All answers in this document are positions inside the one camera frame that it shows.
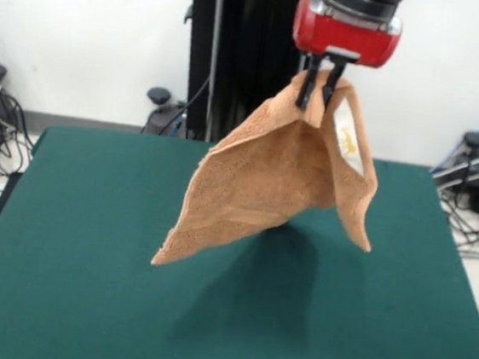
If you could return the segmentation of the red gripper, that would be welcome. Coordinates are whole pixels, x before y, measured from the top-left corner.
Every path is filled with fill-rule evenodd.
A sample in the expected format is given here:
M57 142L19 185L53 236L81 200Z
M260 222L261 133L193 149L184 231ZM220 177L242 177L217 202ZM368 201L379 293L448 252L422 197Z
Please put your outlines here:
M324 0L299 0L292 36L298 49L312 55L296 106L300 109L308 106L323 55L378 68L385 65L395 52L402 29L401 19L396 17L387 22L370 21L335 9ZM345 61L334 61L322 90L325 107L329 105L345 67Z

